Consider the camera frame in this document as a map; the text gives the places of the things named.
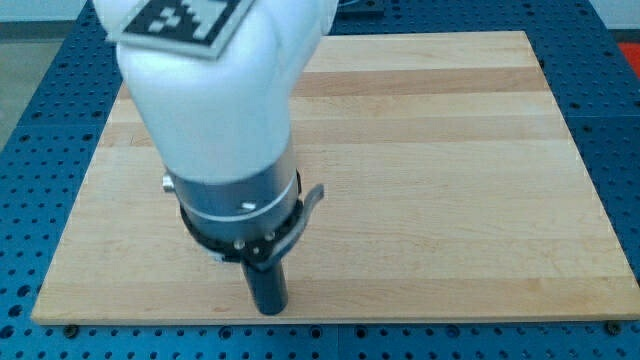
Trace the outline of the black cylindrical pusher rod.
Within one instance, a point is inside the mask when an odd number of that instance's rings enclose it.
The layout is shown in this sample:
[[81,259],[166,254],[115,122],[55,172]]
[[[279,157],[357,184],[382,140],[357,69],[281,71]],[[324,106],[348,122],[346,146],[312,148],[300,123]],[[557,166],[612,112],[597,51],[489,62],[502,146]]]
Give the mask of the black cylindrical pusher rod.
[[257,310],[268,316],[281,313],[288,304],[282,263],[277,262],[266,270],[259,270],[247,262],[242,262],[241,266]]

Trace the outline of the black tool clamp ring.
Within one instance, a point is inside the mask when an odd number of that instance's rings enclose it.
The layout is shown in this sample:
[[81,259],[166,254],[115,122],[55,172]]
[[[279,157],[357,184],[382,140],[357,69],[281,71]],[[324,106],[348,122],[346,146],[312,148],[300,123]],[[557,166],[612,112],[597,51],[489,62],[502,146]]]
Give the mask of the black tool clamp ring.
[[217,262],[247,262],[259,271],[273,267],[281,261],[301,238],[314,207],[324,198],[324,185],[315,185],[301,200],[296,199],[288,217],[277,228],[258,232],[249,238],[226,241],[210,237],[195,226],[181,205],[180,214],[186,229],[194,240]]

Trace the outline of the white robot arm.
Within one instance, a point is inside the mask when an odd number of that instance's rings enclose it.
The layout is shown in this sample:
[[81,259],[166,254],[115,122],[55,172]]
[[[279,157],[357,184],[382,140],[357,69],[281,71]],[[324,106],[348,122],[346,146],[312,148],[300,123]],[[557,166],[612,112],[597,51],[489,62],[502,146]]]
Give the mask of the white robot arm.
[[95,0],[193,238],[281,312],[282,258],[324,188],[301,188],[289,111],[337,0]]

